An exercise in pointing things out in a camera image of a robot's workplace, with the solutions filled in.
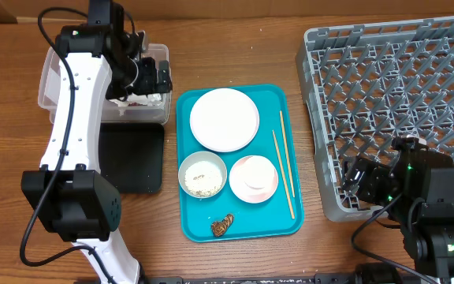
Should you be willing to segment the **white napkin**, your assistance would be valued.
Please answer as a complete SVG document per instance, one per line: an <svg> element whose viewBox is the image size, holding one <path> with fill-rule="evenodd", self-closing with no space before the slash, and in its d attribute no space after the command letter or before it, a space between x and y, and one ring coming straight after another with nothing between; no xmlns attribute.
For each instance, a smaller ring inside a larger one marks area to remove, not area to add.
<svg viewBox="0 0 454 284"><path fill-rule="evenodd" d="M125 113L125 108L132 102L143 104L144 107L160 107L164 104L163 97L159 93L150 95L131 94L122 99L111 99L110 102L117 104L121 116Z"/></svg>

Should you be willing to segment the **red foil snack wrapper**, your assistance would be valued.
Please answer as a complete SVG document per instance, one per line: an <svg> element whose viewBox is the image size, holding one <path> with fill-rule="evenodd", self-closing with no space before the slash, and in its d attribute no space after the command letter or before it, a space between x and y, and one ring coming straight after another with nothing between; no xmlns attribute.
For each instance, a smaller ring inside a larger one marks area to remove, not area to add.
<svg viewBox="0 0 454 284"><path fill-rule="evenodd" d="M128 107L143 107L144 105L143 104L140 104L140 103L136 103L136 102L132 102L128 105Z"/></svg>

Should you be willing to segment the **grey bowl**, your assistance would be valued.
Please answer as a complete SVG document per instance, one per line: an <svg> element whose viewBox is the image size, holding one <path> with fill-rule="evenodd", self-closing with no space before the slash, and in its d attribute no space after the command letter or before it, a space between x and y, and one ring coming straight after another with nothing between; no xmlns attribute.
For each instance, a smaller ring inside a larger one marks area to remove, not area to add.
<svg viewBox="0 0 454 284"><path fill-rule="evenodd" d="M224 188L224 186L226 184L226 181L227 181L227 176L228 176L226 165L225 165L223 160L218 155L216 155L216 154L214 154L213 152L210 152L210 151L197 151L195 153L192 153L180 164L180 167L179 167L179 170L178 170L178 180L179 180L180 187L189 196L192 196L192 197L195 197L195 198L198 198L198 199L204 199L204 198L213 197L213 196L217 195L218 193L220 193L221 190L219 192L217 192L215 195L210 196L210 197L198 197L198 196L191 195L188 192L188 190L185 188L185 185L184 185L184 174L185 174L186 169L189 168L192 164L197 163L199 161L209 161L209 162L214 163L215 165L217 165L220 168L221 173L222 173L222 177L223 177L223 187L221 189Z"/></svg>

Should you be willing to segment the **pile of rice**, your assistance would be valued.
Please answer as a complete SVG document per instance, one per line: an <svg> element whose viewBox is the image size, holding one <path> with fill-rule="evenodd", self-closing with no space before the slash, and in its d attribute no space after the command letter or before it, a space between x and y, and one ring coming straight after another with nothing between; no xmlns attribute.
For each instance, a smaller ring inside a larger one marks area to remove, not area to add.
<svg viewBox="0 0 454 284"><path fill-rule="evenodd" d="M194 163L185 171L184 185L193 196L213 196L223 187L221 170L209 161Z"/></svg>

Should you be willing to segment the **small pink plate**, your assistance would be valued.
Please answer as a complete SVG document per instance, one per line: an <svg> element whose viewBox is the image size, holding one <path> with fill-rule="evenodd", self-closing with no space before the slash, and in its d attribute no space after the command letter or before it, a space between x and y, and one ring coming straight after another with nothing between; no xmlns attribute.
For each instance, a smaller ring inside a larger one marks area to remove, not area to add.
<svg viewBox="0 0 454 284"><path fill-rule="evenodd" d="M260 204L267 201L276 191L279 177L274 166L274 179L264 189L253 189L244 184L242 166L253 155L245 156L234 163L229 173L229 186L236 197L246 203Z"/></svg>

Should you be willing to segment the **white cup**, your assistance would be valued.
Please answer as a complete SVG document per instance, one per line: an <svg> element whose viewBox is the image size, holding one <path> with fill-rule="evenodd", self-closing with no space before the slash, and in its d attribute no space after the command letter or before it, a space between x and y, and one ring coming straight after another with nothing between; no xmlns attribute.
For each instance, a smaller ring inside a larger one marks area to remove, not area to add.
<svg viewBox="0 0 454 284"><path fill-rule="evenodd" d="M244 184L253 189L264 189L274 179L274 166L268 158L253 155L242 166Z"/></svg>

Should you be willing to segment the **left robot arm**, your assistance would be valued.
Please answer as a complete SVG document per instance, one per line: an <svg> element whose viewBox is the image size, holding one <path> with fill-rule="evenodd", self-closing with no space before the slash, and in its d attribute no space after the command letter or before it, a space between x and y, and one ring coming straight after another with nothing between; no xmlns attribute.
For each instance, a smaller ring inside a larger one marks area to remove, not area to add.
<svg viewBox="0 0 454 284"><path fill-rule="evenodd" d="M172 91L169 62L143 56L146 36L125 31L132 17L122 5L92 1L85 17L48 41L58 60L57 109L39 169L23 173L21 189L31 220L82 252L101 283L144 283L119 230L120 193L100 170L99 134L105 101Z"/></svg>

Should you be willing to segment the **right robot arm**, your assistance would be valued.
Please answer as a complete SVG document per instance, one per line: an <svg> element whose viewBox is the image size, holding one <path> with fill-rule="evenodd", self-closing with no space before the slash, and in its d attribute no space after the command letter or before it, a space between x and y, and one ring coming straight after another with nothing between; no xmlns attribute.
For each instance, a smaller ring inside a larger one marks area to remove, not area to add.
<svg viewBox="0 0 454 284"><path fill-rule="evenodd" d="M356 243L352 247L387 267L387 276L394 282L401 282L397 272L405 271L427 283L454 283L454 161L415 136L396 136L391 147L397 152L392 165L361 155L345 161L341 188L380 207L354 235L387 214L403 234L404 249L414 266Z"/></svg>

